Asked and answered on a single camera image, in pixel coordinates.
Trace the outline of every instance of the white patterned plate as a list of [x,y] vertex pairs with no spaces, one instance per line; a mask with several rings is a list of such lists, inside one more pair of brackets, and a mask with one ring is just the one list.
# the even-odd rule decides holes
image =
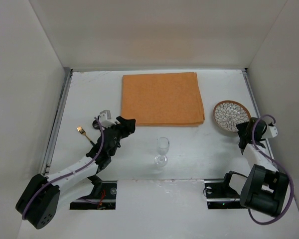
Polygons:
[[214,118],[224,130],[238,132],[236,125],[247,122],[250,119],[250,113],[241,103],[222,101],[214,108]]

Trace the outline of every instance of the fork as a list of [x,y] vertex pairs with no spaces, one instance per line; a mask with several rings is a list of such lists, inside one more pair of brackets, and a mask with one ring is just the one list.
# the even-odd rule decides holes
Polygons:
[[80,134],[84,135],[93,146],[95,145],[95,143],[86,135],[85,130],[81,126],[76,127],[76,129],[80,132]]

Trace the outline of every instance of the clear glass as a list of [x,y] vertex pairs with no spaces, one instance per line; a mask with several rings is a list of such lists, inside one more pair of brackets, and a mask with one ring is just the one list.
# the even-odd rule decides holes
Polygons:
[[166,154],[168,153],[169,150],[168,138],[161,137],[157,139],[156,149],[158,152],[158,156],[155,157],[155,164],[158,167],[164,167],[165,165],[167,165],[168,162],[168,159],[166,157]]

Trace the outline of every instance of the purple cable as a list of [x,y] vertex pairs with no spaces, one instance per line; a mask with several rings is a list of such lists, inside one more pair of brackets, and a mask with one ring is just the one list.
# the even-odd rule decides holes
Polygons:
[[23,213],[22,213],[22,219],[25,220],[25,215],[27,213],[27,211],[29,210],[29,207],[30,205],[32,204],[33,200],[39,195],[39,193],[45,189],[47,186],[49,186],[50,184],[52,183],[55,183],[56,181],[59,181],[63,178],[66,178],[68,176],[71,176],[73,173],[78,173],[80,171],[82,171],[83,169],[85,169],[86,167],[88,167],[89,165],[91,165],[92,163],[94,163],[94,161],[96,160],[96,158],[100,155],[101,153],[101,150],[103,148],[103,144],[104,144],[104,133],[103,133],[103,128],[102,128],[102,125],[101,123],[99,122],[99,120],[97,118],[95,118],[96,122],[98,123],[99,127],[100,127],[100,131],[101,131],[101,146],[99,148],[99,151],[97,152],[97,154],[95,155],[95,157],[90,161],[88,162],[87,164],[85,164],[84,166],[82,166],[81,168],[75,170],[74,172],[71,172],[71,173],[67,173],[65,175],[62,175],[58,178],[55,178],[53,180],[51,180],[50,182],[47,182],[46,184],[44,184],[38,191],[36,191],[36,193],[32,196],[32,198],[30,199],[30,201],[28,202],[28,204],[25,206],[24,210],[23,210]]
[[293,179],[291,178],[290,174],[286,171],[286,169],[280,164],[278,163],[277,161],[275,161],[273,158],[271,158],[270,156],[266,155],[264,152],[262,152],[256,145],[255,143],[255,129],[256,129],[256,126],[257,124],[259,123],[260,120],[262,120],[264,117],[270,117],[273,119],[274,123],[276,123],[276,119],[271,116],[271,115],[263,115],[261,116],[255,123],[254,127],[253,127],[253,131],[252,131],[252,142],[253,142],[253,146],[255,147],[255,149],[261,154],[263,155],[264,157],[266,157],[267,159],[269,159],[270,161],[274,162],[276,165],[278,165],[284,172],[285,174],[287,175],[288,179],[289,179],[289,184],[290,184],[290,196],[289,196],[289,199],[288,199],[288,202],[286,204],[286,207],[285,209],[274,219],[268,221],[268,222],[258,222],[254,217],[253,215],[251,214],[251,211],[250,209],[248,209],[248,213],[249,213],[249,216],[251,217],[251,219],[259,224],[259,225],[269,225],[269,224],[272,224],[272,223],[275,223],[276,221],[278,221],[280,218],[282,218],[286,212],[288,211],[291,203],[293,202],[293,198],[294,198],[294,182],[293,182]]

